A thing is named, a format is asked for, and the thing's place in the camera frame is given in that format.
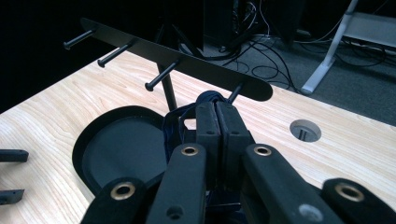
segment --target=gray carpet floor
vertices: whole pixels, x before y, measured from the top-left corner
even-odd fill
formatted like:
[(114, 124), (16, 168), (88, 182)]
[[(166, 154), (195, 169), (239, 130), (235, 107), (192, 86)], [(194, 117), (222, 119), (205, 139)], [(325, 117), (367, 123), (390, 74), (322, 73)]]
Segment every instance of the gray carpet floor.
[[(299, 91), (323, 61), (330, 46), (330, 42), (294, 43), (290, 48), (276, 38), (257, 37), (255, 41), (244, 44), (241, 48), (244, 53), (236, 60), (211, 62), (261, 77), (290, 91)], [(332, 68), (316, 90), (306, 97), (396, 126), (396, 57), (392, 52), (384, 54), (384, 51), (353, 48), (346, 43), (340, 45)], [(219, 56), (221, 53), (205, 45), (204, 55)], [(289, 68), (295, 89), (282, 75), (287, 74), (287, 69), (277, 55)]]

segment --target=black strap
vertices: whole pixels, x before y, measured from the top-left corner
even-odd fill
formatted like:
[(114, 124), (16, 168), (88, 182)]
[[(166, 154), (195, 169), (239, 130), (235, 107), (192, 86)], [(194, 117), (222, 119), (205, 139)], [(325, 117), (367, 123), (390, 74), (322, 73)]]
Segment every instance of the black strap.
[(163, 137), (166, 161), (169, 161), (175, 147), (183, 143), (183, 133), (186, 130), (185, 119), (195, 119), (195, 107), (205, 102), (231, 103), (217, 91), (201, 93), (195, 103), (184, 105), (166, 114), (163, 119)]

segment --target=round hole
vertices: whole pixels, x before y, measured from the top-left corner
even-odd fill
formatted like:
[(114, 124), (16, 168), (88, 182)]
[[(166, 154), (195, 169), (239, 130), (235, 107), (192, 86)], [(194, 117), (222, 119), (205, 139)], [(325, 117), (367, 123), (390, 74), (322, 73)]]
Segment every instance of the round hole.
[(321, 137), (319, 126), (306, 119), (297, 119), (290, 125), (290, 132), (303, 142), (316, 142)]
[(323, 215), (315, 206), (304, 203), (298, 208), (300, 215), (311, 222), (321, 222), (323, 221)]
[(122, 182), (116, 185), (116, 187), (111, 190), (111, 198), (120, 201), (125, 200), (134, 195), (135, 187), (131, 182)]
[(337, 193), (342, 197), (352, 202), (359, 203), (364, 200), (364, 195), (360, 190), (345, 183), (340, 183), (336, 185), (335, 191), (337, 191)]
[(198, 148), (195, 147), (185, 147), (181, 149), (181, 153), (185, 156), (194, 156), (198, 154)]
[(272, 151), (268, 147), (254, 147), (254, 152), (256, 152), (260, 156), (269, 156)]
[(180, 206), (172, 206), (168, 208), (166, 215), (172, 220), (178, 220), (183, 216), (183, 209)]

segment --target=wooden table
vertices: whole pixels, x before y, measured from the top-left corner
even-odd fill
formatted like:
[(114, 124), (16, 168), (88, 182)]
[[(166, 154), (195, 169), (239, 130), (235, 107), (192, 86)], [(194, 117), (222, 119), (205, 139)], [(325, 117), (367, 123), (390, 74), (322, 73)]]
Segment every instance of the wooden table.
[[(26, 163), (0, 164), (0, 189), (25, 189), (23, 199), (0, 206), (0, 223), (78, 223), (93, 199), (72, 165), (73, 146), (82, 130), (103, 113), (142, 105), (162, 115), (167, 105), (161, 85), (144, 88), (156, 65), (131, 53), (99, 67), (92, 63), (0, 115), (0, 148), (29, 151)], [(216, 90), (172, 73), (179, 106)], [(274, 96), (233, 103), (257, 143), (277, 148), (303, 178), (321, 187), (344, 177), (361, 183), (396, 208), (396, 127), (274, 87)], [(307, 119), (321, 129), (314, 143), (298, 140), (290, 124)]]

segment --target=light wood grain surface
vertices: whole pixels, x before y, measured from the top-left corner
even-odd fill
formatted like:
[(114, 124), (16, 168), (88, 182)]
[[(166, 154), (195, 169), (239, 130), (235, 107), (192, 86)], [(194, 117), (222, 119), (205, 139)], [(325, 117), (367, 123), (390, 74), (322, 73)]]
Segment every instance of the light wood grain surface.
[[(30, 156), (0, 164), (0, 189), (25, 189), (20, 202), (0, 206), (0, 223), (79, 223), (93, 199), (72, 165), (79, 134), (124, 105), (165, 115), (161, 84), (153, 92), (144, 88), (156, 75), (154, 63), (123, 53), (106, 68), (92, 63), (1, 114), (0, 148)], [(179, 106), (206, 90), (230, 94), (178, 72), (172, 80)], [(307, 182), (320, 187), (328, 178), (348, 178), (396, 208), (396, 127), (276, 87), (269, 101), (238, 96), (234, 105), (256, 142), (277, 148)], [(315, 122), (321, 138), (306, 143), (292, 136), (297, 119)]]

